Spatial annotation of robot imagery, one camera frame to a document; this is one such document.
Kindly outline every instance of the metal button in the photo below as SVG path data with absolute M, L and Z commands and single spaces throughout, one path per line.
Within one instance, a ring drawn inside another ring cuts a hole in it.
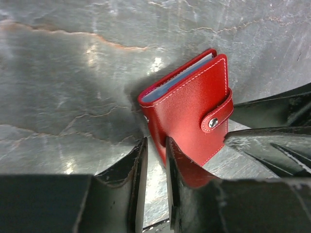
M 146 120 L 147 123 L 149 123 L 149 119 L 144 115 L 144 118 Z
M 210 128 L 214 128 L 217 124 L 218 124 L 218 119 L 217 118 L 213 118 L 212 120 L 209 121 L 208 126 Z

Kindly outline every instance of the red leather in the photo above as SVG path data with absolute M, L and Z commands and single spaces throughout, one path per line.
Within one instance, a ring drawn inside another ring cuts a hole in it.
M 208 54 L 214 58 L 152 102 L 142 98 Z M 138 97 L 156 148 L 165 164 L 165 140 L 174 138 L 180 149 L 203 166 L 223 146 L 227 119 L 233 112 L 232 92 L 228 87 L 227 58 L 207 50 L 144 90 Z M 210 128 L 213 118 L 218 124 Z

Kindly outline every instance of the cracked concrete surface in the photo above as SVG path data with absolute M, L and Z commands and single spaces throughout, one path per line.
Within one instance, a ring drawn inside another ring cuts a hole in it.
M 137 95 L 210 47 L 228 56 L 235 103 L 306 84 L 310 15 L 308 0 L 0 0 L 0 172 L 98 173 L 145 135 L 144 225 L 167 218 Z M 273 176 L 228 148 L 205 168 Z

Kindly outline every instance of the wallet strap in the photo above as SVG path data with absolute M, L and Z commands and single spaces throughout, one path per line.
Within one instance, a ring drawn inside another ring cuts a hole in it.
M 209 133 L 221 125 L 233 113 L 232 90 L 229 88 L 228 98 L 215 110 L 207 114 L 201 123 L 201 129 Z

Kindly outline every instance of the red wallet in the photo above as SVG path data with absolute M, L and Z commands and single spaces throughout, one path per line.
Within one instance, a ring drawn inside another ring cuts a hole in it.
M 209 49 L 148 87 L 138 101 L 163 163 L 169 136 L 203 166 L 224 146 L 233 112 L 227 57 Z

